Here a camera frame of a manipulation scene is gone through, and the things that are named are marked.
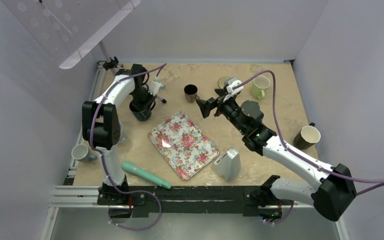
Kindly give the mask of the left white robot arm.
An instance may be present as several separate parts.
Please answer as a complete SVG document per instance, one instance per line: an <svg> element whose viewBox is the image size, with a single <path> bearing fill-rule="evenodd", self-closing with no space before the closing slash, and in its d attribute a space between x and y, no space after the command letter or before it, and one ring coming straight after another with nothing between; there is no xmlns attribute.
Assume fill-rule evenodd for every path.
<svg viewBox="0 0 384 240"><path fill-rule="evenodd" d="M131 96L129 109L134 117L140 122L151 117L156 96L149 93L149 74L141 64L121 69L101 96L82 104L82 137L98 154L104 172L100 194L118 205L128 201L129 190L117 150L122 135L117 109Z"/></svg>

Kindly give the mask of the light green mug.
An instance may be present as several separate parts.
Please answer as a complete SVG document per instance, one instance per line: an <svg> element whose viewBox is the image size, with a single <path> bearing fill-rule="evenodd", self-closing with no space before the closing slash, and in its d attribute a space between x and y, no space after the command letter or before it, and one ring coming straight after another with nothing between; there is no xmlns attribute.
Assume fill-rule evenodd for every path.
<svg viewBox="0 0 384 240"><path fill-rule="evenodd" d="M264 75L257 76L252 81L250 95L256 99L262 100L266 97L266 91L270 87L271 81Z"/></svg>

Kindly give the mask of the dark blue mug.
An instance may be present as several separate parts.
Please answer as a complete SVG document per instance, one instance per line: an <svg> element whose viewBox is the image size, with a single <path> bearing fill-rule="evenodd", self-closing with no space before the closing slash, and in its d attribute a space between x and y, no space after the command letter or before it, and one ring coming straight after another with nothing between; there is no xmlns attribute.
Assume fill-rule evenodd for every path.
<svg viewBox="0 0 384 240"><path fill-rule="evenodd" d="M129 109L138 121L144 122L151 117L152 110L154 109L155 105L155 101L150 103L139 103L135 100L132 100L129 104Z"/></svg>

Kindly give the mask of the cream mug black handle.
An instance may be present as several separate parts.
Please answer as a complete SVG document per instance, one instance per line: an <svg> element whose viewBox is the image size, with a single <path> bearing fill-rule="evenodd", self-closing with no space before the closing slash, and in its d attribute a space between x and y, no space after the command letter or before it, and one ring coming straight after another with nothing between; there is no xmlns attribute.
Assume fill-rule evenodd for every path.
<svg viewBox="0 0 384 240"><path fill-rule="evenodd" d="M229 76L223 76L223 77L219 78L217 81L217 86L220 89L223 89L225 87L225 85L229 84L230 79L231 79L231 77L229 77Z"/></svg>

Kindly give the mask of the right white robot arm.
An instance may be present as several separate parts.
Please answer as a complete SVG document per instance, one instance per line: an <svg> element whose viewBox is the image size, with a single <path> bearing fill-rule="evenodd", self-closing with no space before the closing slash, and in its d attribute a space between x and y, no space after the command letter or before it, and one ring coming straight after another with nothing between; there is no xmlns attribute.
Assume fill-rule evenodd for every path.
<svg viewBox="0 0 384 240"><path fill-rule="evenodd" d="M216 110L215 116L225 118L242 134L244 145L252 152L274 160L305 180L288 181L272 176L261 186L260 196L268 204L278 199L297 201L313 206L327 220L338 221L357 196L350 169L338 164L332 166L317 160L284 141L280 134L266 127L264 114L256 101L247 100L238 105L236 99L223 97L198 99L204 118Z"/></svg>

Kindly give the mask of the brown small mug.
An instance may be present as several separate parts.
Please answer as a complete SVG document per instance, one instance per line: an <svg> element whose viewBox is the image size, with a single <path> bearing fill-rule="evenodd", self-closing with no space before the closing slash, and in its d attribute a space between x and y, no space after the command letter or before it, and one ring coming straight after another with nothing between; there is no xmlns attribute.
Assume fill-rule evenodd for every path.
<svg viewBox="0 0 384 240"><path fill-rule="evenodd" d="M194 103L196 100L200 100L198 95L198 87L194 84L188 84L183 89L185 99L188 103Z"/></svg>

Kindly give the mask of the grey mug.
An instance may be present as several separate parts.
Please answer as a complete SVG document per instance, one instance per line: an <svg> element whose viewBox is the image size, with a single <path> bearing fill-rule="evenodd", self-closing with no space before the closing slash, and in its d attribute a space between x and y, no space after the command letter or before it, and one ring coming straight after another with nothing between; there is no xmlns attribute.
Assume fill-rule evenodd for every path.
<svg viewBox="0 0 384 240"><path fill-rule="evenodd" d="M122 124L121 121L119 122L119 128L120 128L120 134L119 134L119 140L118 140L118 143L121 144L121 143L123 143L123 142L126 140L126 138L127 138L127 135L126 135L124 126L123 126L123 124Z"/></svg>

